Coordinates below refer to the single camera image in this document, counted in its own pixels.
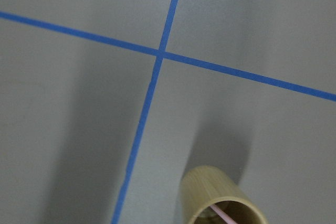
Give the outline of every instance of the cylindrical container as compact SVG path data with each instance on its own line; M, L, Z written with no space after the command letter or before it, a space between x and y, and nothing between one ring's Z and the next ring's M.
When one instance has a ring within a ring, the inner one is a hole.
M181 182L181 200L185 224L222 224L210 209L216 204L238 224L268 224L263 213L220 169L199 166Z

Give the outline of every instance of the blue grid line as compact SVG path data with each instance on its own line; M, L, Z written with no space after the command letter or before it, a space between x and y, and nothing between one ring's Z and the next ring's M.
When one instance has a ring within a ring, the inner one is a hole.
M123 207L123 204L126 198L128 186L131 180L135 162L137 160L136 158L139 152L141 139L142 139L145 125L146 125L149 109L151 107L151 103L153 100L155 87L157 84L157 79L159 78L161 65L163 61L163 55L165 53L165 49L168 43L168 39L169 39L172 24L173 24L174 15L175 15L178 1L179 0L171 0L170 2L168 14L166 17L166 21L165 21L162 36L161 36L159 50L157 51L157 54L156 54L156 60L155 60L155 64L153 67L152 79L147 89L146 98L144 100L144 104L142 107L138 128L136 129L136 134L135 134L134 141L132 144L131 153L130 153L130 156L127 162L125 178L119 190L119 195L118 195L116 206L114 208L114 213L112 216L111 224L118 224L119 219L120 219L120 215L121 215L122 207Z
M72 35L72 36L83 38L83 39L93 40L93 41L100 42L103 44L121 47L124 49L136 51L136 52L142 52L148 55L155 56L157 53L156 49L153 49L150 47L145 47L145 46L129 43L126 41L109 38L106 36L92 34L86 31L80 31L80 30L72 29L72 28L65 27L65 26L55 25L52 23L48 23L48 22L44 22L44 21L40 21L40 20L36 20L32 18L27 18L27 17L23 17L23 16L11 14L11 13L0 11L0 18L26 24L26 25L30 25L30 26L35 26L35 27L51 30L51 31L55 31L55 32L62 33L62 34Z
M271 77L261 76L259 74L214 64L214 63L203 61L203 60L197 60L197 59L193 59L190 57L173 54L170 52L166 52L164 54L164 58L336 102L336 94L328 93L328 92L321 91L318 89L312 89L312 88L297 85L294 83L277 80Z

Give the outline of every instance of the pink stick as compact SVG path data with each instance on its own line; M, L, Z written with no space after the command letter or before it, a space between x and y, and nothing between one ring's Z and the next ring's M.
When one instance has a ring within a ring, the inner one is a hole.
M227 224L237 224L229 215L224 213L219 207L217 207L215 204L210 206L212 210L214 210Z

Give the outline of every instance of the yellow cup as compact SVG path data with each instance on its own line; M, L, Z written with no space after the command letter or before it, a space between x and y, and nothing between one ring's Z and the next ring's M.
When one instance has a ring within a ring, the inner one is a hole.
M192 169L183 177L180 190L185 224L222 224L223 220L210 209L212 204L238 224L268 224L263 213L216 167Z

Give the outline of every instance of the gray surface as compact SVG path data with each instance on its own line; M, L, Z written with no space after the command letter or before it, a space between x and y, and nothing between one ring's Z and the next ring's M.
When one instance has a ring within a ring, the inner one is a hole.
M335 0L180 0L167 51L336 92Z
M334 102L177 62L161 71L120 223L181 223L179 182L205 164L269 223L334 222Z
M0 0L158 48L170 0ZM334 0L180 0L167 50L336 92ZM0 20L0 222L108 224L154 57ZM336 104L164 60L120 223L180 223L225 170L270 223L333 223Z
M0 222L109 223L154 58L0 26Z

